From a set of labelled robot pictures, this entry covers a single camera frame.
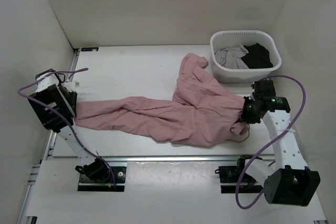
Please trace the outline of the pink trousers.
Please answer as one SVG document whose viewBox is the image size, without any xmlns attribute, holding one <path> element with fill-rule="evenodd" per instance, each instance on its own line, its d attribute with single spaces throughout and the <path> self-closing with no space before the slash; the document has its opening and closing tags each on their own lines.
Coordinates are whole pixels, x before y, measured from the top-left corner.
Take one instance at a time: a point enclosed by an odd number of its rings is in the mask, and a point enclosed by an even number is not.
<svg viewBox="0 0 336 224">
<path fill-rule="evenodd" d="M 208 61 L 187 54 L 181 62 L 171 100 L 127 97 L 77 104 L 76 126 L 118 130 L 156 142 L 213 147 L 249 131 L 240 122 L 244 99 L 223 88 L 205 70 Z"/>
</svg>

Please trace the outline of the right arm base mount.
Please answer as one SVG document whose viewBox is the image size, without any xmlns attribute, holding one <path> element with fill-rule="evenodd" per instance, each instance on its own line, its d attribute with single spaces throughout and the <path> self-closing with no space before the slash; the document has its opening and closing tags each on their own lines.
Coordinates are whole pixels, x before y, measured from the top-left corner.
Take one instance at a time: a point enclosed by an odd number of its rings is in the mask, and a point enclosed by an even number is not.
<svg viewBox="0 0 336 224">
<path fill-rule="evenodd" d="M 219 175 L 220 188 L 222 194 L 234 194 L 239 176 L 245 167 L 245 161 L 251 159 L 251 155 L 242 155 L 233 166 L 219 166 L 215 174 Z M 251 176 L 244 174 L 239 186 L 239 193 L 251 194 L 262 191 L 259 185 Z"/>
</svg>

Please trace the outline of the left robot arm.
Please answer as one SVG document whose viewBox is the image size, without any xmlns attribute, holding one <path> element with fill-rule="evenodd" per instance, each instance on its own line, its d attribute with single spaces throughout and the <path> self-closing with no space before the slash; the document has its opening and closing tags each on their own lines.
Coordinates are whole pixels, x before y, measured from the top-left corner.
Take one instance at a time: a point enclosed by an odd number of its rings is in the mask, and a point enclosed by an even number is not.
<svg viewBox="0 0 336 224">
<path fill-rule="evenodd" d="M 48 69 L 36 75 L 37 89 L 29 96 L 29 103 L 43 127 L 63 138 L 79 158 L 75 170 L 96 182 L 106 182 L 110 169 L 97 154 L 79 140 L 74 119 L 77 116 L 76 83 L 66 81 L 64 72 Z"/>
</svg>

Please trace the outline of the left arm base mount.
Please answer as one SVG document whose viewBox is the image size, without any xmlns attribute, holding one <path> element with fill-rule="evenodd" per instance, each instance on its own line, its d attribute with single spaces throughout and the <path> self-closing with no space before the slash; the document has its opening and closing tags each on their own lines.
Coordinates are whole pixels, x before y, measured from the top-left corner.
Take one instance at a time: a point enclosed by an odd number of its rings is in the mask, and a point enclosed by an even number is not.
<svg viewBox="0 0 336 224">
<path fill-rule="evenodd" d="M 113 171 L 114 181 L 112 177 L 104 182 L 97 182 L 89 179 L 86 175 L 80 174 L 77 191 L 86 192 L 124 192 L 125 181 L 127 175 L 126 163 L 110 163 Z"/>
</svg>

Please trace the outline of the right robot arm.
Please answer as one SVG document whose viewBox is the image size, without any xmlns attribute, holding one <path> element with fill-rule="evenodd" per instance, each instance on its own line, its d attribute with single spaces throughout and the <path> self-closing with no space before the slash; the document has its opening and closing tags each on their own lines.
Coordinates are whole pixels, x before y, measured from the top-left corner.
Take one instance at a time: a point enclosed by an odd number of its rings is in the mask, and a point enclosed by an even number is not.
<svg viewBox="0 0 336 224">
<path fill-rule="evenodd" d="M 303 85 L 298 80 L 294 82 L 302 91 L 302 103 L 294 117 L 290 114 L 288 100 L 276 95 L 270 77 L 255 81 L 251 96 L 244 98 L 240 122 L 263 122 L 270 142 L 251 158 L 245 157 L 244 163 L 236 168 L 236 198 L 239 197 L 240 183 L 251 178 L 262 186 L 260 195 L 269 204 L 306 207 L 318 188 L 320 175 L 308 167 L 292 129 L 306 103 Z"/>
</svg>

